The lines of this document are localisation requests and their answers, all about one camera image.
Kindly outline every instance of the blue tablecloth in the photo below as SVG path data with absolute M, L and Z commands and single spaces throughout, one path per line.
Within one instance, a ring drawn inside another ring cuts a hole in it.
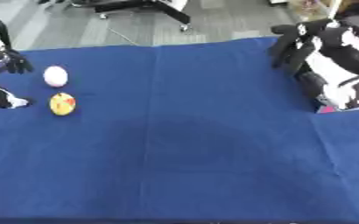
M 0 109 L 0 217 L 359 221 L 359 111 L 314 114 L 273 41 L 27 52 L 0 75 L 38 100 Z

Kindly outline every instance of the wire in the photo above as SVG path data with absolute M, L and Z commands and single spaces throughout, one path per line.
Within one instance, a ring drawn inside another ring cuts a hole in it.
M 134 46 L 140 46 L 140 44 L 138 44 L 138 43 L 136 43 L 135 41 L 133 41 L 133 40 L 127 38 L 125 35 L 123 35 L 123 34 L 117 32 L 117 31 L 115 31 L 115 30 L 113 30 L 113 29 L 111 29 L 111 28 L 109 28 L 109 30 L 110 30 L 111 32 L 114 32 L 116 35 L 120 36 L 121 38 L 125 39 L 126 41 L 130 42 L 130 43 L 133 44 Z

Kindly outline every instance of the gray floor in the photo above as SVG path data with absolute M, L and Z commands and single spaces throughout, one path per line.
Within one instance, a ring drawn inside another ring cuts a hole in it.
M 0 19 L 18 50 L 129 44 L 110 29 L 141 46 L 160 46 L 269 36 L 272 25 L 292 23 L 285 7 L 266 0 L 189 0 L 185 12 L 193 29 L 181 33 L 178 22 L 154 11 L 121 11 L 101 20 L 91 9 L 0 0 Z

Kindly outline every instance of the yellow smiley ball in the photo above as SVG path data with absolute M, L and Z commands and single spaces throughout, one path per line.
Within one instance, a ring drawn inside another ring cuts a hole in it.
M 50 109 L 57 116 L 67 116 L 76 108 L 76 100 L 70 94 L 58 93 L 50 99 Z

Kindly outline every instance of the white sphere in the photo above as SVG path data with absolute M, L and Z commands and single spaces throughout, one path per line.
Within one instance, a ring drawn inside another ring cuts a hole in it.
M 67 71 L 60 66 L 50 66 L 43 73 L 43 78 L 52 88 L 62 88 L 67 84 Z

